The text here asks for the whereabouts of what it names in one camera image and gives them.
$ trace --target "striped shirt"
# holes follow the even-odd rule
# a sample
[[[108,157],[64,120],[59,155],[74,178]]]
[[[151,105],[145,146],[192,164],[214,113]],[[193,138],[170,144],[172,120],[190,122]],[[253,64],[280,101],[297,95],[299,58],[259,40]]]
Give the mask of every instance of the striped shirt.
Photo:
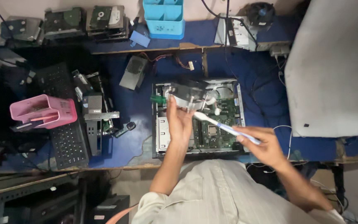
[[[304,212],[257,184],[243,163],[193,162],[170,196],[145,194],[132,224],[344,224],[335,211]]]

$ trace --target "keyboard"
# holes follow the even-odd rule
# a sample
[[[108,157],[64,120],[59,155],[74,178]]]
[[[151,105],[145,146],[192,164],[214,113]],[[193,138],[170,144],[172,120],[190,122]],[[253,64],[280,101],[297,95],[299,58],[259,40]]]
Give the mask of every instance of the keyboard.
[[[50,129],[58,169],[88,167],[90,147],[85,131],[85,122],[77,104],[77,97],[65,63],[40,69],[36,73],[41,91],[49,96],[73,99],[76,102],[77,120],[73,123]]]

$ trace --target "person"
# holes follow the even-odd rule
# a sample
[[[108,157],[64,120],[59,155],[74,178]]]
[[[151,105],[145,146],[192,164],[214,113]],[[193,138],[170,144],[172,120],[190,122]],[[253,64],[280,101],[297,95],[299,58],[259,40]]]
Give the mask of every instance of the person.
[[[197,161],[180,173],[193,113],[177,108],[172,96],[168,101],[171,141],[132,224],[345,223],[324,194],[292,167],[271,128],[234,129],[262,141],[255,145],[241,135],[237,137],[262,163],[276,171],[289,201],[257,184],[238,161]]]

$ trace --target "hand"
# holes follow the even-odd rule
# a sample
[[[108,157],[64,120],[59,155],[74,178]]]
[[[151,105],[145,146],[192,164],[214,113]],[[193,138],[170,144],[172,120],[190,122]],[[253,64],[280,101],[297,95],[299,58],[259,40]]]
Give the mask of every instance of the hand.
[[[183,144],[184,147],[187,147],[192,130],[193,114],[194,111],[187,113],[186,111],[179,109],[176,105],[175,98],[173,96],[169,97],[167,117],[171,141],[175,141],[176,144]]]
[[[242,135],[237,136],[237,140],[246,146],[262,163],[274,169],[288,163],[272,128],[233,127],[233,129],[261,140],[260,145],[255,145],[248,138]]]

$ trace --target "blue desk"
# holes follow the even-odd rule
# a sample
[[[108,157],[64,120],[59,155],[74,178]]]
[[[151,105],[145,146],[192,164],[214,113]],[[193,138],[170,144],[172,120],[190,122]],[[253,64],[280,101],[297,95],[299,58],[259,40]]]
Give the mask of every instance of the blue desk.
[[[190,42],[199,46],[212,46],[216,32],[217,21],[199,21],[186,23],[186,34],[182,41],[172,40],[152,40],[151,50],[160,48],[178,48],[180,43]],[[200,32],[200,27],[208,32]],[[295,36],[296,29],[289,29],[286,26],[275,26],[266,32],[258,34],[260,42],[289,41]],[[105,54],[109,51],[125,51],[127,43],[106,43],[94,46],[88,45],[92,53]],[[136,51],[142,51],[141,46],[137,46]],[[206,48],[208,75],[210,78],[231,77],[231,72],[226,65],[223,47]],[[102,155],[91,158],[89,168],[102,169],[113,167],[147,168],[157,167],[161,164],[160,159],[152,159],[152,139],[148,138],[142,149],[142,142],[152,133],[152,105],[149,100],[152,93],[152,83],[163,80],[170,80],[179,74],[191,74],[195,77],[203,77],[201,53],[180,54],[183,62],[196,61],[195,70],[189,71],[178,66],[173,58],[165,58],[156,63],[156,74],[147,72],[146,77],[138,92],[132,92],[119,86],[124,70],[131,55],[110,54],[104,55],[100,59],[106,66],[110,75],[110,85],[117,110],[120,111],[123,123],[133,121],[137,127],[122,135],[118,139],[103,139],[104,148]],[[278,125],[291,125],[286,89],[278,79],[278,68],[276,61],[267,52],[249,52],[237,48],[228,48],[227,58],[229,64],[239,79],[241,91],[243,92],[243,102],[246,106],[245,117],[246,125],[276,127]],[[257,91],[255,98],[261,105],[261,110],[252,100],[249,93],[255,83]],[[281,127],[276,129],[276,134],[285,154],[288,152],[290,128]],[[29,154],[29,158],[46,169],[50,144],[44,146],[36,154]],[[345,152],[337,155],[335,138],[292,138],[291,160],[305,161],[333,161],[339,159],[344,153],[346,156],[358,155],[358,137],[351,143],[345,145]],[[238,157],[241,162],[257,162],[253,155],[242,155]],[[9,155],[8,160],[3,162],[0,172],[14,172],[26,168],[26,163],[18,155]],[[56,169],[54,153],[51,150],[51,167]]]
[[[221,48],[207,53],[208,74],[210,78],[231,76],[230,70],[226,63],[224,63],[223,52],[224,49]],[[290,125],[286,90],[278,79],[278,67],[275,66],[276,61],[267,52],[255,53],[234,48],[230,54],[227,54],[227,58],[231,68],[239,78],[244,104],[249,108],[245,111],[246,125],[270,127]],[[184,54],[181,55],[181,60],[201,61],[201,54]],[[195,70],[189,71],[176,65],[173,58],[162,59],[157,62],[156,75],[147,74],[140,91],[136,93],[118,85],[127,61],[128,58],[126,57],[112,55],[106,57],[104,63],[109,68],[114,100],[117,109],[121,113],[123,122],[134,121],[137,127],[118,139],[111,139],[109,141],[111,148],[104,149],[103,156],[92,158],[89,163],[91,168],[133,168],[159,165],[161,163],[159,159],[151,158],[151,138],[144,143],[142,153],[142,142],[152,133],[152,108],[149,101],[152,93],[152,83],[172,79],[177,74],[203,76],[200,64],[196,63]],[[255,92],[255,97],[259,104],[266,105],[262,107],[266,118],[260,114],[259,108],[252,101],[250,95],[244,94],[250,91],[258,75],[259,78],[256,86],[263,84],[267,80],[272,80],[269,84],[266,84]],[[288,151],[290,132],[290,128],[279,128],[276,131],[285,153]],[[335,139],[293,138],[290,158],[293,160],[309,161],[335,160]],[[238,160],[242,162],[257,162],[257,159],[252,155],[240,156]]]

